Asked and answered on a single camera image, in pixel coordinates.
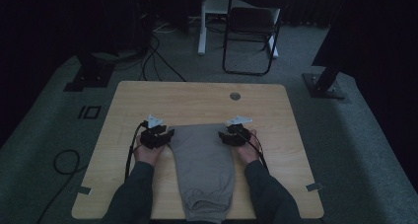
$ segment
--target gray cloth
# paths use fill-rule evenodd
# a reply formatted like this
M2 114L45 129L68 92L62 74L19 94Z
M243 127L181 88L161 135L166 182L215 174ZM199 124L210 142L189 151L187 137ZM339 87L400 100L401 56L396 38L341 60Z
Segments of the gray cloth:
M218 131L225 124L173 126L178 187L187 221L221 223L230 209L235 185L231 149Z

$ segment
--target sleeve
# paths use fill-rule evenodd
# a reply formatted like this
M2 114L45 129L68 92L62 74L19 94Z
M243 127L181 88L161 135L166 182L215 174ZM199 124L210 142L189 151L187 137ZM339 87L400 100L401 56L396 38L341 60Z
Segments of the sleeve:
M100 223L149 223L153 204L153 177L153 166L136 162L126 182L114 194Z
M260 224L301 224L298 205L289 192L259 161L246 165L245 177L255 216Z

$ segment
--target wooden tabletop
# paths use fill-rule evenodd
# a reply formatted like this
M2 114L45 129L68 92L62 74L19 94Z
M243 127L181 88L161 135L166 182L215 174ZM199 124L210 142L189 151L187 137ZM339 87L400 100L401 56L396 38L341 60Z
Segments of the wooden tabletop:
M232 100L238 93L241 98ZM117 188L122 185L128 148L138 124L148 115L164 125L223 123L237 115L252 118L270 174L296 199L303 218L319 218L323 208L316 190L298 126L281 85L121 82L114 94L72 215L77 219L102 218ZM233 151L236 184L228 219L255 218L250 203L244 166ZM165 149L155 169L153 219L184 219L178 192L174 155Z

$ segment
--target person's left hand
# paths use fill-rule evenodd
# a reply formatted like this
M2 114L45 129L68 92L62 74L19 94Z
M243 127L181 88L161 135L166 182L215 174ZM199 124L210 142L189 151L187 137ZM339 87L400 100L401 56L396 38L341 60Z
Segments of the person's left hand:
M133 153L134 157L135 157L135 161L141 161L141 162L146 162L148 164L150 164L151 166L155 166L158 158L160 157L160 154L163 152L164 148L166 147L166 145L161 146L159 148L154 148L154 149L149 149L147 148L145 145L141 145L141 135L138 135L136 137L136 147L138 148L135 150L135 152Z

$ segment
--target person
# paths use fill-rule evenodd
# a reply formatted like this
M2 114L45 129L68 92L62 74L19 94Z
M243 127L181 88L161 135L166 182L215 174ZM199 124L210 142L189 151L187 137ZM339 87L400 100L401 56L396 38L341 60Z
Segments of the person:
M251 131L250 142L260 146ZM152 182L154 167L165 146L149 149L139 146L135 152L135 166L126 182L114 194L108 210L100 223L149 223L153 203ZM244 174L249 186L249 195L255 216L260 224L300 224L300 216L295 199L262 166L258 153L248 143L234 147L245 164Z

